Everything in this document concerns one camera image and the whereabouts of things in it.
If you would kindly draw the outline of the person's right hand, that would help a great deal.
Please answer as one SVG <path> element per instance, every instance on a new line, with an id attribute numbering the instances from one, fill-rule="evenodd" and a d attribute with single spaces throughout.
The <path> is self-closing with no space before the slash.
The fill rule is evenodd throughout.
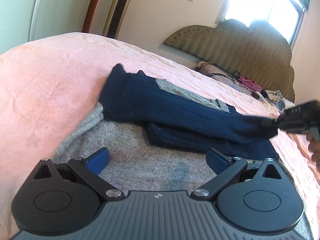
<path id="1" fill-rule="evenodd" d="M 312 153 L 311 160 L 315 163 L 317 171 L 320 171 L 320 141 L 316 141 L 309 132 L 306 139 L 310 142 L 308 149 Z"/>

